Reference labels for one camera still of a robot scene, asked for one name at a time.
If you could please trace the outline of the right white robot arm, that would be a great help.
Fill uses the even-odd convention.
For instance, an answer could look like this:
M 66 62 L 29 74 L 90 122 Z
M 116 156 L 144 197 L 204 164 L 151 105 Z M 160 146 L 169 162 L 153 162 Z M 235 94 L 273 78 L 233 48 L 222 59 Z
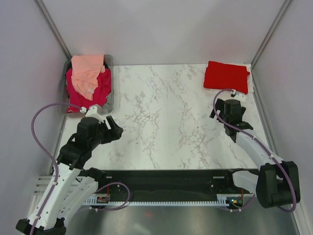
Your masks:
M 213 99 L 210 117 L 224 125 L 225 134 L 247 153 L 259 171 L 258 175 L 236 171 L 224 180 L 224 187 L 231 193 L 240 188 L 253 193 L 263 208 L 293 212 L 301 198 L 298 167 L 277 156 L 258 138 L 253 127 L 243 121 L 245 111 L 236 99 Z

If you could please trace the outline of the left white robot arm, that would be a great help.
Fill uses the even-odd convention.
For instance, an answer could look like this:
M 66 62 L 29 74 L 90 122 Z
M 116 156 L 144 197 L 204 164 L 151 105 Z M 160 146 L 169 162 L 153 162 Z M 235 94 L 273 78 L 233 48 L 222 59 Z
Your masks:
M 111 116 L 102 119 L 98 106 L 81 107 L 85 117 L 77 125 L 59 156 L 52 159 L 54 172 L 37 207 L 28 218 L 20 219 L 16 230 L 24 235 L 64 235 L 67 224 L 95 192 L 107 188 L 107 180 L 98 169 L 89 169 L 79 186 L 68 193 L 75 178 L 81 173 L 92 151 L 101 144 L 119 140 L 123 129 Z

